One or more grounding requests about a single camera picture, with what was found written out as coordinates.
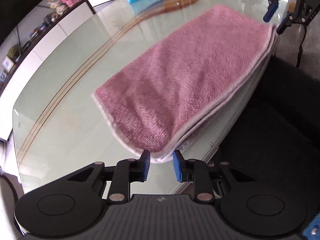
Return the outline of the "white low cabinet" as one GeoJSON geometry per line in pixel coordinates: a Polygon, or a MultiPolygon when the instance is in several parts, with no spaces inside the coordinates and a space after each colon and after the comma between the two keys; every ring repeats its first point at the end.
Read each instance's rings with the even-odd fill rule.
{"type": "Polygon", "coordinates": [[[1,141],[10,136],[14,103],[30,78],[57,46],[94,14],[88,0],[79,0],[40,32],[20,56],[1,87],[1,141]]]}

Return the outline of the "black wall television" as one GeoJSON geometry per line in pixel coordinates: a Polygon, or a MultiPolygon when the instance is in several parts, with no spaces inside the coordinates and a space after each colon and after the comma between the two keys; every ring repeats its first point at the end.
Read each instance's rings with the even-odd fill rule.
{"type": "Polygon", "coordinates": [[[0,0],[1,44],[42,0],[0,0]]]}

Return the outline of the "pink terry towel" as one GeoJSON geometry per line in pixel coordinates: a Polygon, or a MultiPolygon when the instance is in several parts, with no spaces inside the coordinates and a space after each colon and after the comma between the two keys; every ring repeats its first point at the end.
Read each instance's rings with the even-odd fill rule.
{"type": "Polygon", "coordinates": [[[276,26],[217,4],[185,23],[93,93],[130,152],[170,161],[268,58],[276,26]]]}

